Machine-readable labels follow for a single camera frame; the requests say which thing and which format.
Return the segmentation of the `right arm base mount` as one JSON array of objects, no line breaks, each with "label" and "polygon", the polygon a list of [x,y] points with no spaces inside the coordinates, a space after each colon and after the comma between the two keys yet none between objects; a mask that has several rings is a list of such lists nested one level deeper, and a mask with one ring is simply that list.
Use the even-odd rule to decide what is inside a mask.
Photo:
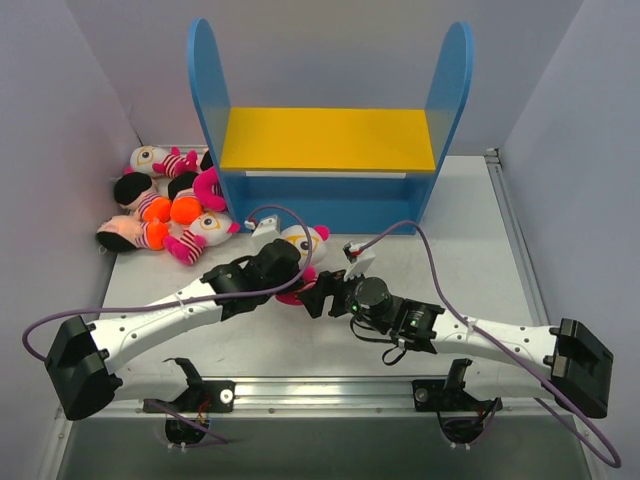
[{"label": "right arm base mount", "polygon": [[452,362],[446,377],[417,379],[411,382],[414,409],[418,412],[458,413],[490,412],[493,408],[503,408],[499,398],[479,400],[466,391],[465,375],[473,364],[470,359],[456,359]]}]

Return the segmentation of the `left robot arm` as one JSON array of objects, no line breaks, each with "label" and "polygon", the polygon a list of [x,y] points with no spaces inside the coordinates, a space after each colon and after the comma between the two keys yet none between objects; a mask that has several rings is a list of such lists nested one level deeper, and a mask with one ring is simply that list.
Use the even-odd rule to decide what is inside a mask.
[{"label": "left robot arm", "polygon": [[156,400],[180,411],[196,408],[206,390],[189,359],[146,364],[138,357],[190,330],[255,310],[272,297],[272,288],[298,275],[300,259],[294,245],[276,239],[257,255],[219,265],[136,315],[64,321],[45,367],[66,418],[88,418],[115,400]]}]

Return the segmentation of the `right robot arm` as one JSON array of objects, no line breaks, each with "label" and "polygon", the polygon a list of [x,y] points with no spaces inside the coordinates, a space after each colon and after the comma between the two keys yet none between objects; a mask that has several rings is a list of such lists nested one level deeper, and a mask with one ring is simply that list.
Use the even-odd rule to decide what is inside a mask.
[{"label": "right robot arm", "polygon": [[454,355],[443,395],[456,409],[496,397],[542,397],[588,418],[608,413],[614,356],[577,320],[534,327],[461,320],[437,304],[391,294],[380,278],[347,279],[342,271],[321,273],[298,298],[311,317],[350,315],[402,352]]}]

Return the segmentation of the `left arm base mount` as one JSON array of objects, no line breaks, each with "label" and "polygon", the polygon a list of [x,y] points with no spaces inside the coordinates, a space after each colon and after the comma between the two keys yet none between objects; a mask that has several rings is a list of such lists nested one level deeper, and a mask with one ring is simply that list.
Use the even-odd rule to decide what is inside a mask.
[{"label": "left arm base mount", "polygon": [[233,410],[236,383],[229,379],[205,380],[187,358],[173,357],[154,365],[154,370],[141,380],[145,410],[158,402],[177,413],[230,413]]}]

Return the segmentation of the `pink plush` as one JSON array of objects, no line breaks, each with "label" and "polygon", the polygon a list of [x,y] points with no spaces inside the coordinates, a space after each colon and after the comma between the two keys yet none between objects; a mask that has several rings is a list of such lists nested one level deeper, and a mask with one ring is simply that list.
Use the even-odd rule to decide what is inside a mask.
[{"label": "pink plush", "polygon": [[210,211],[224,212],[227,202],[223,196],[217,170],[210,167],[197,175],[193,190],[201,206]]}]

